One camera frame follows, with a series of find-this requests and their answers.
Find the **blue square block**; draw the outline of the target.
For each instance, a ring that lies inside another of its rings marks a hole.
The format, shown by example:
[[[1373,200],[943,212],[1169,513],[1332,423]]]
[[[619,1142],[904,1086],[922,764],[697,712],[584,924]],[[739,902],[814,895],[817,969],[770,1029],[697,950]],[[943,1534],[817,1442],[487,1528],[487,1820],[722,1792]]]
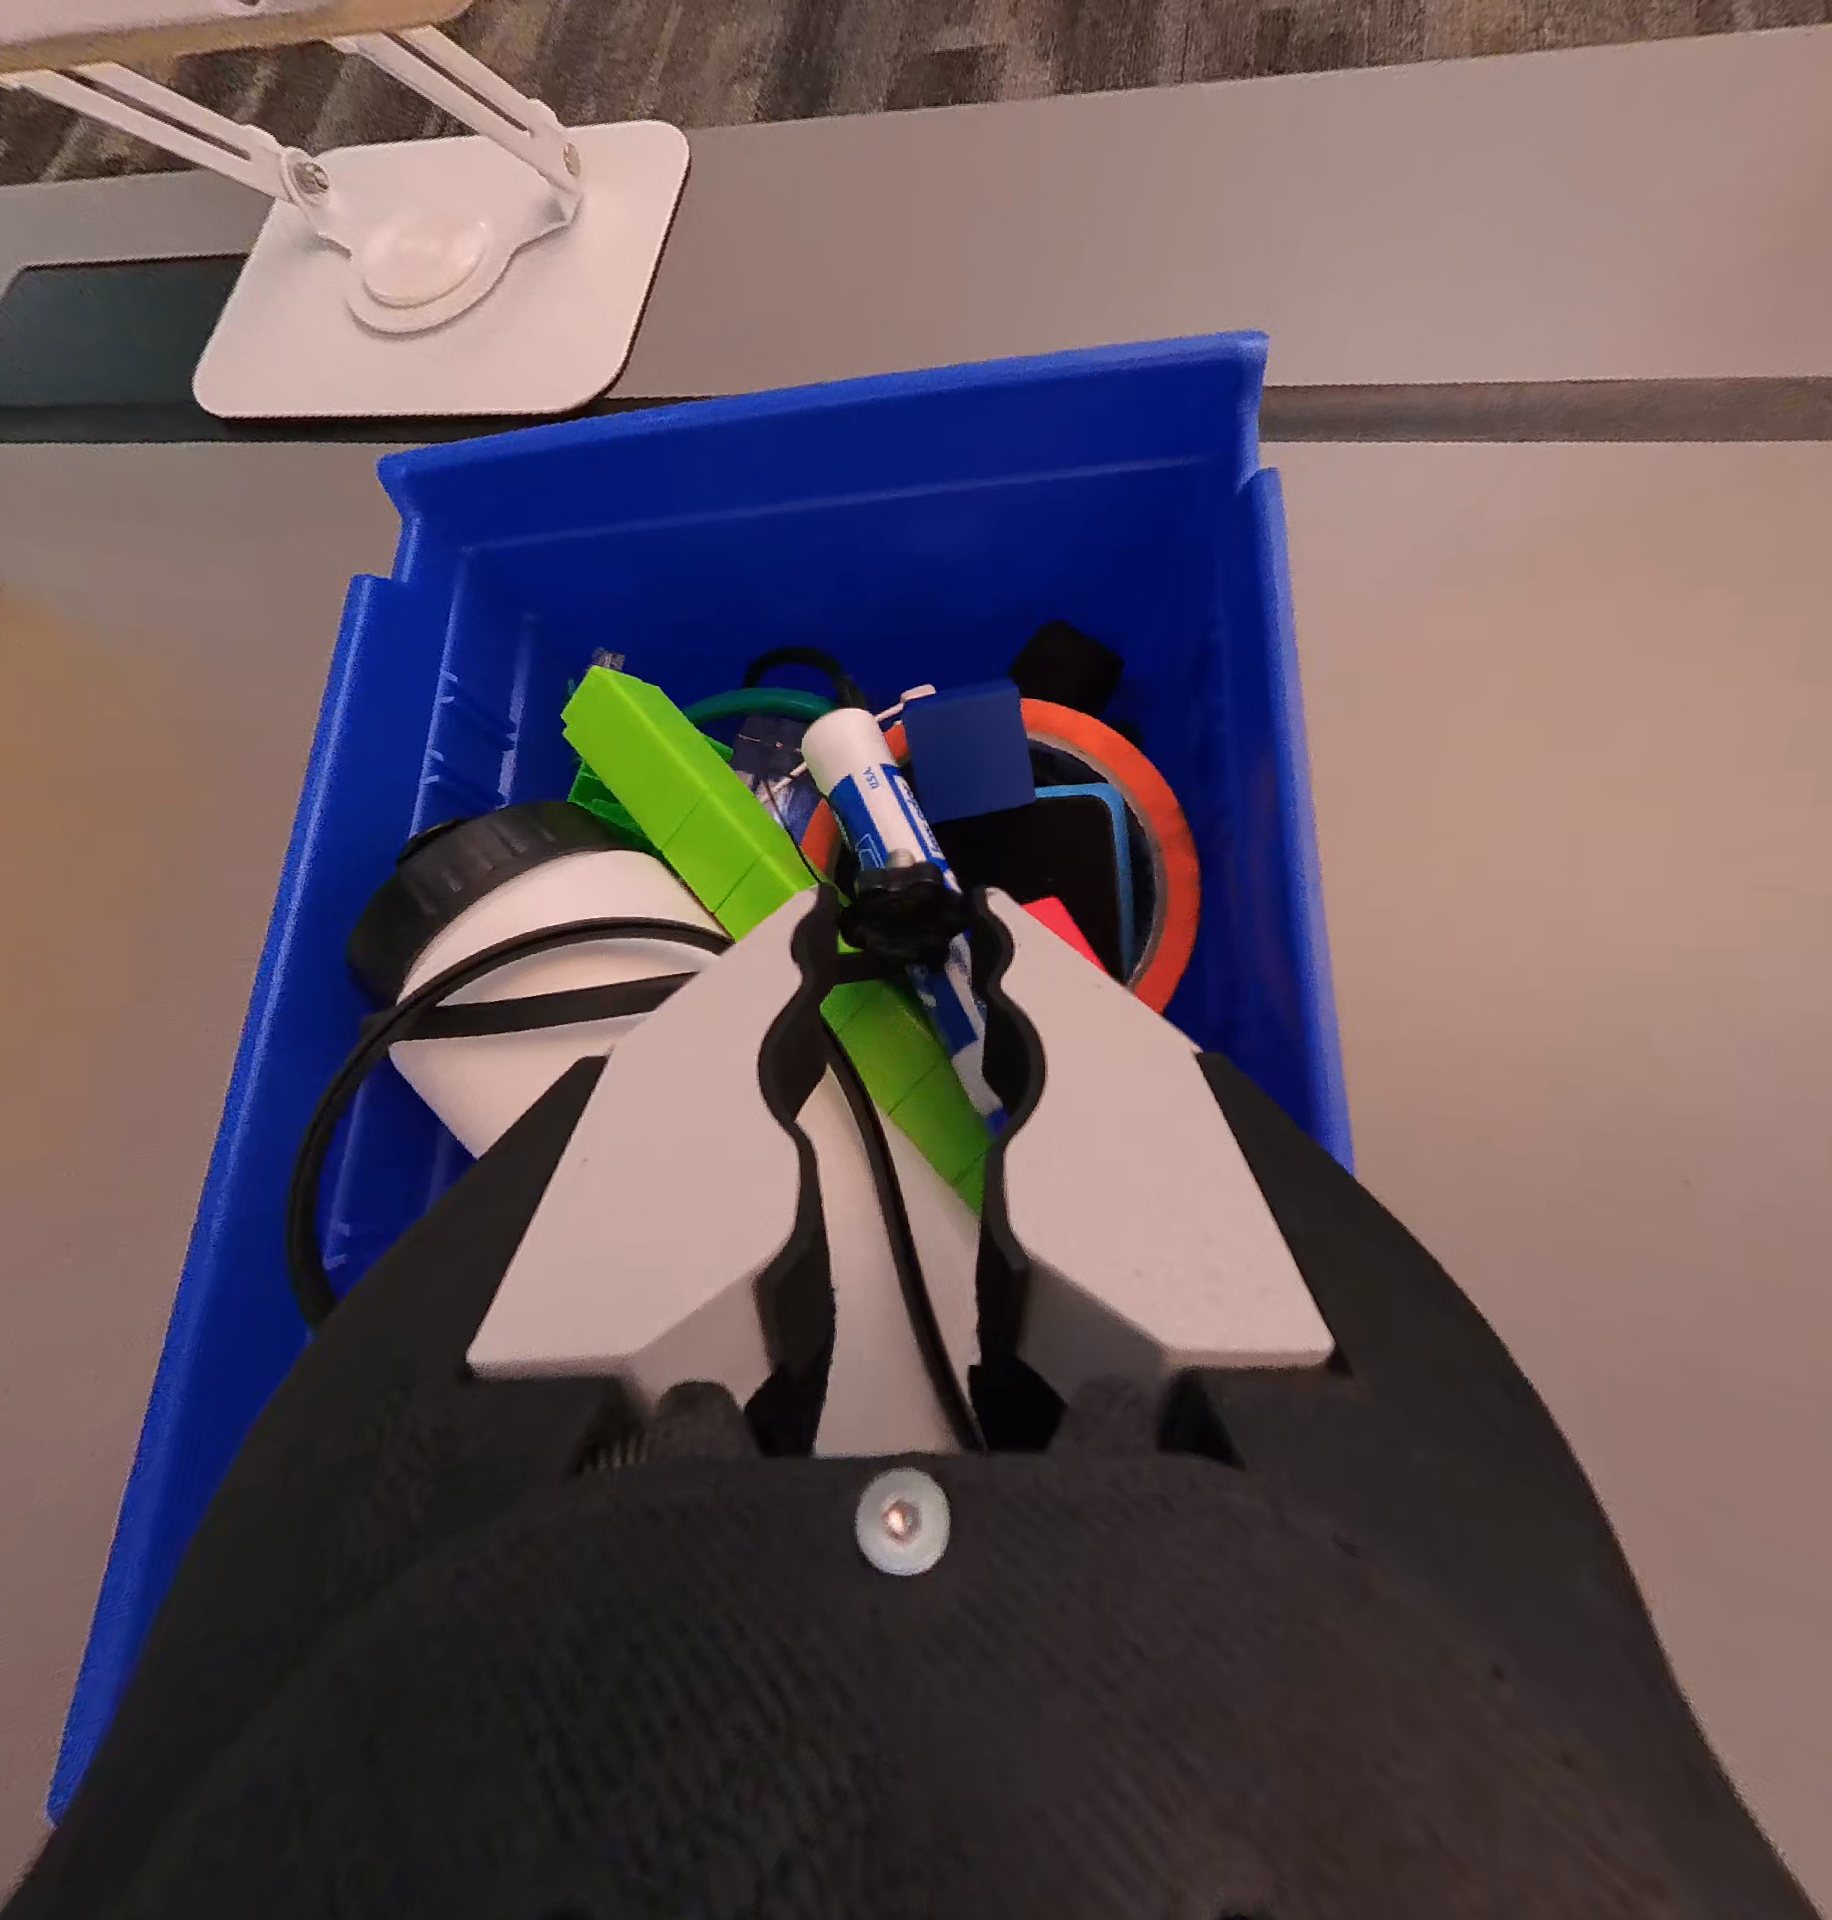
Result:
[[[1013,681],[904,699],[907,781],[930,827],[1026,809],[1039,795]]]

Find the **red block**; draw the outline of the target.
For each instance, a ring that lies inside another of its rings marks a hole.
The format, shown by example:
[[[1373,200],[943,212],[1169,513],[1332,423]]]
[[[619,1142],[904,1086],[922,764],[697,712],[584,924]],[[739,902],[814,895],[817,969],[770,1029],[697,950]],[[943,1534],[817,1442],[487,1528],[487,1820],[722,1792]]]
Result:
[[[1083,960],[1092,960],[1098,972],[1120,979],[1114,965],[1092,942],[1087,929],[1070,917],[1070,905],[1056,895],[1048,900],[1026,900],[1020,902],[1035,924],[1056,933],[1067,949],[1073,949]]]

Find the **white and blue marker pen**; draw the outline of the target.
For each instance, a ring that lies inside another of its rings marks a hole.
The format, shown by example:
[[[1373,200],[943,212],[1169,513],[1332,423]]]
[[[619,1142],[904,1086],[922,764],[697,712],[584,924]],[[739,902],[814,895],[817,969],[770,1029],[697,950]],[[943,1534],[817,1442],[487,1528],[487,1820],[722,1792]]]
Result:
[[[856,875],[877,867],[917,867],[930,861],[943,883],[955,883],[947,855],[940,848],[913,783],[887,754],[887,735],[866,707],[835,707],[806,728],[806,774],[840,836],[856,855]],[[996,1088],[985,1078],[985,1010],[975,990],[975,950],[971,933],[955,938],[943,972],[904,972],[922,997],[943,1058],[971,1093],[980,1123],[994,1132],[1004,1112]]]

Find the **white bottle with black cap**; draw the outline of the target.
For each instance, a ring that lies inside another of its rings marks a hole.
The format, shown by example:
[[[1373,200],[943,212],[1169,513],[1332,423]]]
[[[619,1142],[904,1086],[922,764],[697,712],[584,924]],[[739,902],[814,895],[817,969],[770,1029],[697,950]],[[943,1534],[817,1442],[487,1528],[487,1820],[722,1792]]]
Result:
[[[446,821],[404,846],[351,933],[345,969],[365,1005],[387,1012],[484,949],[584,920],[722,933],[650,848],[629,848],[584,807],[527,802]],[[616,1012],[473,1039],[421,1029],[394,1042],[394,1078],[457,1142],[441,1184],[479,1158],[561,1068],[606,1058],[640,1025],[643,1012]],[[917,1337],[870,1145],[897,1171],[926,1297],[955,1379],[975,1333],[975,1213],[890,1123],[877,1118],[862,1132],[843,1068],[829,1068],[802,1106],[802,1132],[817,1156],[835,1281],[835,1359],[814,1447],[829,1457],[960,1454]]]

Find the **orange tape roll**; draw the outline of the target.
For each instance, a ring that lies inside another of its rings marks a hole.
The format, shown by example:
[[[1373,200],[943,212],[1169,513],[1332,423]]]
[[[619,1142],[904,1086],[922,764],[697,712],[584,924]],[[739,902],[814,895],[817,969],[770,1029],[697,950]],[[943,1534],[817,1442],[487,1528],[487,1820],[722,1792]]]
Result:
[[[1114,723],[1039,699],[1020,699],[1020,712],[1032,735],[1035,788],[1067,781],[1109,781],[1128,802],[1140,933],[1135,965],[1122,990],[1149,1010],[1164,1012],[1185,979],[1201,924],[1201,858],[1185,809],[1173,783],[1155,774],[1155,764]],[[878,728],[887,735],[890,762],[907,781],[898,714],[904,707],[890,721],[878,721]],[[835,871],[840,848],[846,848],[846,840],[840,836],[829,807],[814,788],[812,774],[802,776],[814,795],[814,812],[806,819],[799,840],[812,867]]]

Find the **blue plastic bin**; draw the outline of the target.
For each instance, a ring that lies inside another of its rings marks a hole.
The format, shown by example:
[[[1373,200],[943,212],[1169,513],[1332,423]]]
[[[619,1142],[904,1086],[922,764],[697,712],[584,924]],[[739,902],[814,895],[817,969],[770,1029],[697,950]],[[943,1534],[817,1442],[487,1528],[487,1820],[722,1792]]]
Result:
[[[280,1230],[365,1000],[345,935],[399,846],[565,797],[595,651],[676,705],[775,648],[866,691],[976,683],[1050,617],[1185,807],[1201,924],[1169,1016],[1344,1168],[1344,1088],[1265,342],[1070,350],[676,401],[379,459],[394,566],[342,600],[209,1184],[50,1785],[61,1820],[182,1544],[307,1327]]]

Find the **white document stand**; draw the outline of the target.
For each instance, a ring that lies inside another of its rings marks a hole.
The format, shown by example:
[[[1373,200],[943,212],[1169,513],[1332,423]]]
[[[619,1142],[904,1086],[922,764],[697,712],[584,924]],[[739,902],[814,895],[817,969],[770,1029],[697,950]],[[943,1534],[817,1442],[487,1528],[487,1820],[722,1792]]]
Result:
[[[192,376],[210,417],[556,417],[622,376],[687,134],[565,125],[443,24],[443,0],[3,0],[0,88],[270,200]],[[464,138],[307,154],[144,78],[144,61],[324,39]]]

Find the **small black block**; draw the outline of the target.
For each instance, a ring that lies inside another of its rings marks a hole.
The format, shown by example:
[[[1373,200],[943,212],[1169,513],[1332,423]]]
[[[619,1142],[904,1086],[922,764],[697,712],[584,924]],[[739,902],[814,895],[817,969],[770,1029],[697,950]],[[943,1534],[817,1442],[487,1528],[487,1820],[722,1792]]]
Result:
[[[1120,691],[1122,657],[1067,617],[1042,622],[1011,657],[1020,699],[1102,714]]]

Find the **green building bricks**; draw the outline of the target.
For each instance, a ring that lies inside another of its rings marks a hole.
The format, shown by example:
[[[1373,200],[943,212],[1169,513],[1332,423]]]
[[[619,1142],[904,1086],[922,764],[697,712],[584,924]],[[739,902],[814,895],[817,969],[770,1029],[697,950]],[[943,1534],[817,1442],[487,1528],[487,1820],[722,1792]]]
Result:
[[[591,668],[561,723],[565,743],[722,933],[739,938],[787,900],[814,892],[791,835],[662,687]],[[913,991],[887,979],[835,983],[821,1012],[877,1106],[980,1213],[989,1133]]]

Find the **black case with blue edge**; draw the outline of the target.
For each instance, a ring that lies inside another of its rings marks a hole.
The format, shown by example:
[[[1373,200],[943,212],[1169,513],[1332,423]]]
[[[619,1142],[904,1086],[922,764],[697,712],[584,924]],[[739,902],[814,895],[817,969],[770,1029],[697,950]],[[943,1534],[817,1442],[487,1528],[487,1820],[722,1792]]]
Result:
[[[1128,802],[1109,781],[1042,783],[1032,807],[937,827],[960,885],[1000,885],[1019,902],[1056,900],[1128,979],[1135,965],[1135,880]]]

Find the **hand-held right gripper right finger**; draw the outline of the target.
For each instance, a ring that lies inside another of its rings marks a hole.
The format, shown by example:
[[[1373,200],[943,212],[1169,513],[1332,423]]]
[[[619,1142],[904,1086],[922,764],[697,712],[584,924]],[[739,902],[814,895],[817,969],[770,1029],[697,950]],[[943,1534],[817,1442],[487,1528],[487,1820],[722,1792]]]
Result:
[[[1097,1384],[1301,1376],[1336,1333],[1197,1050],[1004,892],[975,902],[1000,1132],[976,1223],[975,1417],[1039,1454]]]

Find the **black knob screw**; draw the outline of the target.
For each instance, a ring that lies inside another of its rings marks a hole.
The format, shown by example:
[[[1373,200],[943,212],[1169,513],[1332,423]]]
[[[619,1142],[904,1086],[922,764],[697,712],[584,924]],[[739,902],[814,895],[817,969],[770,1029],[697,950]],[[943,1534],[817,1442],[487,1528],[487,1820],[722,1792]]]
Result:
[[[971,933],[971,900],[937,867],[859,871],[840,902],[840,983],[943,972]]]

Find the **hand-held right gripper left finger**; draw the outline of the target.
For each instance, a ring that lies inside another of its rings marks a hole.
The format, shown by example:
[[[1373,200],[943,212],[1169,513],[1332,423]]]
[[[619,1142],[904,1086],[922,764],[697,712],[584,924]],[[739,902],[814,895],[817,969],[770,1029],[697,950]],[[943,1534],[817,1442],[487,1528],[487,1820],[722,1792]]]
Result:
[[[791,895],[622,1039],[473,1333],[479,1379],[717,1384],[763,1454],[812,1454],[835,1359],[802,1106],[829,1074],[840,917]]]

